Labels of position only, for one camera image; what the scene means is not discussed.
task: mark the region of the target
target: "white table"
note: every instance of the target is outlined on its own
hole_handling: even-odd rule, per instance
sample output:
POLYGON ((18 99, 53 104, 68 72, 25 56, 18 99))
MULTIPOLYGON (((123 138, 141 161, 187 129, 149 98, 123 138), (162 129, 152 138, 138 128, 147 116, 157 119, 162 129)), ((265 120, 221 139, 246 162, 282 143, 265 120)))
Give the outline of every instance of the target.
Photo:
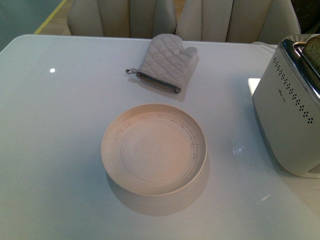
POLYGON ((149 42, 25 35, 0 53, 0 238, 319 239, 320 179, 282 170, 254 116, 248 79, 274 50, 184 42, 199 62, 174 94, 125 73, 149 42), (198 178, 168 196, 125 191, 101 161, 111 121, 147 103, 186 111, 207 139, 198 178))

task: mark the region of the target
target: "white toaster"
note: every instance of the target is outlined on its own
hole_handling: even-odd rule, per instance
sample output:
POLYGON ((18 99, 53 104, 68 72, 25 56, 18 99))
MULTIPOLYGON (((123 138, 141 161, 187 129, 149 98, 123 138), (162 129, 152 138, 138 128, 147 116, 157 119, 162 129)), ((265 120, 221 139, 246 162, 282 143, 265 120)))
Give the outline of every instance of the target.
POLYGON ((288 172, 320 178, 320 74, 306 43, 281 41, 252 99, 265 143, 288 172))

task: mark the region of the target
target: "quilted oven mitt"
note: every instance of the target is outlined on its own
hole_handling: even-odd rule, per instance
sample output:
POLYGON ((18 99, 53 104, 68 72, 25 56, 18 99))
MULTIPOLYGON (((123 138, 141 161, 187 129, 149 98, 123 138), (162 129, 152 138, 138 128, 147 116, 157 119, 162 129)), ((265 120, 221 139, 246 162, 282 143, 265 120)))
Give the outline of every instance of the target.
POLYGON ((196 62, 198 49, 182 46, 183 40, 173 34, 155 36, 148 47, 141 66, 125 72, 139 79, 180 93, 190 77, 190 68, 196 62))

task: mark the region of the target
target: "wooden floor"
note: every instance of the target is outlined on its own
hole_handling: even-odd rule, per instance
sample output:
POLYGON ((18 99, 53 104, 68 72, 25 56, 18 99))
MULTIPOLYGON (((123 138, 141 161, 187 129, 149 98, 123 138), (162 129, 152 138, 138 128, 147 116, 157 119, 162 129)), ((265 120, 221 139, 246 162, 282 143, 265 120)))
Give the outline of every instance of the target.
MULTIPOLYGON (((176 17, 179 20, 182 9, 185 5, 185 0, 173 0, 176 11, 176 17)), ((44 24, 36 31, 37 34, 43 35, 70 35, 70 31, 67 25, 68 12, 73 4, 74 0, 64 0, 57 7, 44 24)))

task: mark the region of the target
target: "beige chair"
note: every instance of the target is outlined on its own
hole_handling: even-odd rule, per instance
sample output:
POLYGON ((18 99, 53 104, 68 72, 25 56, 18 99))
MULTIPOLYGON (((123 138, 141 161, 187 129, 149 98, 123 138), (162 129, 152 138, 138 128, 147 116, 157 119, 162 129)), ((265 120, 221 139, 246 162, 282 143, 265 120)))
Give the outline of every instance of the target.
POLYGON ((67 23, 72 35, 153 38, 174 34, 173 0, 74 0, 67 23))
POLYGON ((176 34, 187 41, 278 44, 300 34, 291 0, 186 0, 176 34))

